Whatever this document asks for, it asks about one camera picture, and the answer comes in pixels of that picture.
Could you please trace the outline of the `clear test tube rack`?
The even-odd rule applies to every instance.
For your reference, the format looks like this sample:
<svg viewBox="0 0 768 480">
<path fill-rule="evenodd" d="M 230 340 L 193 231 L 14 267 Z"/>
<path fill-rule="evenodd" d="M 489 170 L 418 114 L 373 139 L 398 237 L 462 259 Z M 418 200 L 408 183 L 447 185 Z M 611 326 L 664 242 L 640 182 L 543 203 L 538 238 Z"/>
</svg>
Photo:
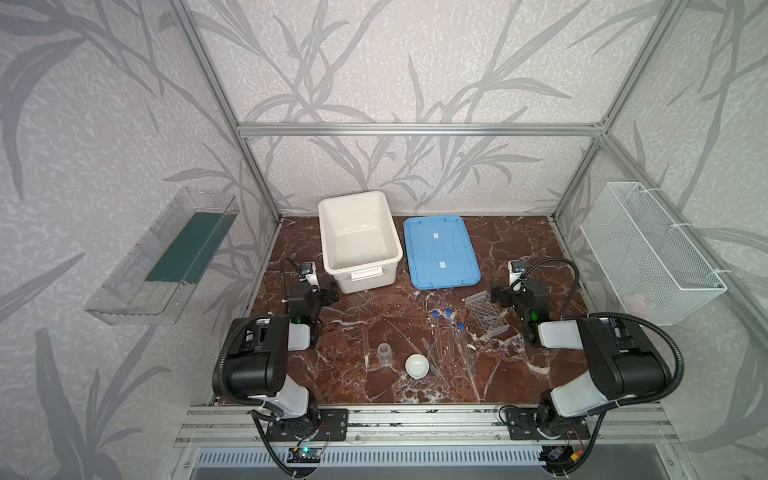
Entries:
<svg viewBox="0 0 768 480">
<path fill-rule="evenodd" d="M 482 291 L 465 298 L 464 305 L 468 309 L 474 325 L 481 333 L 481 339 L 491 339 L 509 330 L 507 311 L 491 301 L 488 291 Z"/>
</svg>

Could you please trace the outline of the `white plastic storage bin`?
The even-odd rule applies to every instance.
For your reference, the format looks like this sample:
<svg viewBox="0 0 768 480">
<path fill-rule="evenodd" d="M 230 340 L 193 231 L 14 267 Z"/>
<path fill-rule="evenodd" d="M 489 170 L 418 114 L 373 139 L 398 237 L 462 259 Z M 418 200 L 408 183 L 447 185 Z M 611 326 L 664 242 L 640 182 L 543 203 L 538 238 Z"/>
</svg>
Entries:
<svg viewBox="0 0 768 480">
<path fill-rule="evenodd" d="M 403 249 L 383 192 L 324 199 L 318 205 L 318 218 L 323 266 L 342 293 L 396 281 Z"/>
</svg>

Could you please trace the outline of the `clear small plastic beaker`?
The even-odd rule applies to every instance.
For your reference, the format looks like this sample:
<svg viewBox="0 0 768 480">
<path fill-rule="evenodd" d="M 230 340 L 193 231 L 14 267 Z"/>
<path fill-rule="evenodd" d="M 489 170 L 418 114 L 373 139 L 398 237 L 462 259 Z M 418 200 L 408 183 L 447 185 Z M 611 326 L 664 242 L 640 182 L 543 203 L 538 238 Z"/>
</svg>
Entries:
<svg viewBox="0 0 768 480">
<path fill-rule="evenodd" d="M 393 364 L 394 351 L 388 343 L 381 343 L 376 349 L 376 357 L 380 366 L 390 367 Z"/>
</svg>

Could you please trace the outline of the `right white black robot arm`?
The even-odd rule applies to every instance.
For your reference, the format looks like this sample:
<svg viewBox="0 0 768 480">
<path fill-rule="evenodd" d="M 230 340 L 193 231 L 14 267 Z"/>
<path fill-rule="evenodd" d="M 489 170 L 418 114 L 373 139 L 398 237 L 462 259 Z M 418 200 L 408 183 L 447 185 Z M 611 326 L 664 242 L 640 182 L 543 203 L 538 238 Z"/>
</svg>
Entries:
<svg viewBox="0 0 768 480">
<path fill-rule="evenodd" d="M 680 347 L 667 332 L 643 318 L 589 312 L 554 320 L 549 316 L 548 289 L 523 278 L 508 286 L 493 281 L 490 300 L 515 312 L 530 345 L 584 355 L 585 373 L 541 395 L 536 413 L 540 428 L 656 402 L 682 383 L 685 362 Z"/>
</svg>

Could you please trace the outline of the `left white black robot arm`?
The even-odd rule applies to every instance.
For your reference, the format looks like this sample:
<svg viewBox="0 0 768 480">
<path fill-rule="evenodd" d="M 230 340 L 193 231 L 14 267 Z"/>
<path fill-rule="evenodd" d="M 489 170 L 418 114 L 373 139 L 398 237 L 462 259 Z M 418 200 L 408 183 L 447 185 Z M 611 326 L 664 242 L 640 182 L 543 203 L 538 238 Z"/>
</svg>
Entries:
<svg viewBox="0 0 768 480">
<path fill-rule="evenodd" d="M 320 311 L 338 300 L 335 281 L 321 288 L 302 280 L 288 291 L 285 313 L 234 320 L 213 369 L 214 395 L 249 406 L 258 423 L 316 428 L 317 402 L 308 388 L 289 376 L 289 354 L 316 347 Z"/>
</svg>

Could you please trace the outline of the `glass stirring rod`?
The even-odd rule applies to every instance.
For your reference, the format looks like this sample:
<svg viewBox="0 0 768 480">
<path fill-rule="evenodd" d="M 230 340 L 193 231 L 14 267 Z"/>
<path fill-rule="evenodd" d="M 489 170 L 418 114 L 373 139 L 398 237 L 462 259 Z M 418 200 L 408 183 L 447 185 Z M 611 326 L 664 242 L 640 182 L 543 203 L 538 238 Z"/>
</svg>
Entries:
<svg viewBox="0 0 768 480">
<path fill-rule="evenodd" d="M 392 321 L 387 319 L 387 323 L 407 342 L 407 344 L 417 353 L 427 358 L 428 365 L 432 372 L 434 372 L 439 378 L 445 379 L 441 369 L 438 367 L 436 361 L 432 357 L 430 351 L 430 345 L 425 343 L 426 349 L 420 349 L 405 333 L 403 333 Z"/>
</svg>

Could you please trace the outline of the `blue plastic bin lid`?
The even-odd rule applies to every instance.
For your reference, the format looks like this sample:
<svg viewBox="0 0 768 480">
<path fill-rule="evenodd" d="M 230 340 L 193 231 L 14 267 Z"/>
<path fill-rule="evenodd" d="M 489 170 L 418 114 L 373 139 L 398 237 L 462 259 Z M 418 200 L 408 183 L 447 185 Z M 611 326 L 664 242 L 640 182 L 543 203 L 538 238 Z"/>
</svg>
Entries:
<svg viewBox="0 0 768 480">
<path fill-rule="evenodd" d="M 481 272 L 464 220 L 456 215 L 404 221 L 408 269 L 418 290 L 469 287 Z"/>
</svg>

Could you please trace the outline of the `pink object in basket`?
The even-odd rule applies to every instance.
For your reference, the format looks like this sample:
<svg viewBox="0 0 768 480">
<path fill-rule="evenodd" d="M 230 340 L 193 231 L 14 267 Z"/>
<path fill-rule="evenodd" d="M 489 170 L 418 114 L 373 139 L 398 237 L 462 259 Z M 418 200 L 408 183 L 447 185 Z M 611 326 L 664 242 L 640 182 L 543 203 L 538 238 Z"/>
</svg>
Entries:
<svg viewBox="0 0 768 480">
<path fill-rule="evenodd" d="M 626 311 L 632 315 L 644 317 L 648 315 L 651 308 L 648 300 L 641 294 L 633 294 L 622 298 Z"/>
</svg>

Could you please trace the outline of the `white ceramic bowl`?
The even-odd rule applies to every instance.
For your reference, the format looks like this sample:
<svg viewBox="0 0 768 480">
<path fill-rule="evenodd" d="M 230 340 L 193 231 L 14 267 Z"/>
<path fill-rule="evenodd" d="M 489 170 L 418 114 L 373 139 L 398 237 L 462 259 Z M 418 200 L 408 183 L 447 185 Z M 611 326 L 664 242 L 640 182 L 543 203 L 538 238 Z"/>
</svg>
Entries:
<svg viewBox="0 0 768 480">
<path fill-rule="evenodd" d="M 430 363 L 422 354 L 412 354 L 405 361 L 406 373 L 415 380 L 425 378 L 430 371 Z"/>
</svg>

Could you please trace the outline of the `green circuit board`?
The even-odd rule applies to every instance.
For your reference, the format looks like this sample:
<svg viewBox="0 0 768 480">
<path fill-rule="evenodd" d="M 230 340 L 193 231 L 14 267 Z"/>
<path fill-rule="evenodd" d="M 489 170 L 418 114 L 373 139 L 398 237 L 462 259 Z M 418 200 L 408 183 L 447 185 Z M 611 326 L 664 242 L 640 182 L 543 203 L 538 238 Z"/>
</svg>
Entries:
<svg viewBox="0 0 768 480">
<path fill-rule="evenodd" d="M 323 447 L 292 447 L 288 449 L 286 462 L 289 464 L 316 464 L 321 462 L 323 454 Z"/>
</svg>

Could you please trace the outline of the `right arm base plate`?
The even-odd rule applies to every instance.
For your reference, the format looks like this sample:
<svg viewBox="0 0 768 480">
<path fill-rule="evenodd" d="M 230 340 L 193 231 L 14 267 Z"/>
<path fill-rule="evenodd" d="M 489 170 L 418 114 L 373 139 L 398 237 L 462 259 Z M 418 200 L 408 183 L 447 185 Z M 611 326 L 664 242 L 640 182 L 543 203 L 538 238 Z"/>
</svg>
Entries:
<svg viewBox="0 0 768 480">
<path fill-rule="evenodd" d="M 591 438 L 584 417 L 564 418 L 546 409 L 515 405 L 502 406 L 498 416 L 511 440 L 586 441 Z"/>
</svg>

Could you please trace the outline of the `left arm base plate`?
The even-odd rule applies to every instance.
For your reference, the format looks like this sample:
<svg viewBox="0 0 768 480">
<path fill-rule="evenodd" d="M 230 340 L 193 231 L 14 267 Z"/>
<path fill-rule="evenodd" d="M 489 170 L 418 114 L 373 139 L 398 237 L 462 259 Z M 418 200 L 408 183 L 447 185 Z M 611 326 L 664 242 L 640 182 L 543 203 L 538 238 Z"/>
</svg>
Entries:
<svg viewBox="0 0 768 480">
<path fill-rule="evenodd" d="M 348 409 L 321 407 L 303 417 L 270 422 L 266 436 L 271 442 L 341 442 L 346 439 L 348 426 Z"/>
</svg>

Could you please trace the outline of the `clear wall shelf green mat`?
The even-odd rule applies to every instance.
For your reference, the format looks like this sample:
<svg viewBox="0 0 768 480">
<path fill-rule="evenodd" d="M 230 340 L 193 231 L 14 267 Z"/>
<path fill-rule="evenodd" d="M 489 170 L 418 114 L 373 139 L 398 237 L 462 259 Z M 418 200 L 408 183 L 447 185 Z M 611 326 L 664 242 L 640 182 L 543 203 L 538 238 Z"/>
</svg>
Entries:
<svg viewBox="0 0 768 480">
<path fill-rule="evenodd" d="M 112 326 L 176 323 L 239 213 L 233 194 L 181 188 L 84 310 Z"/>
</svg>

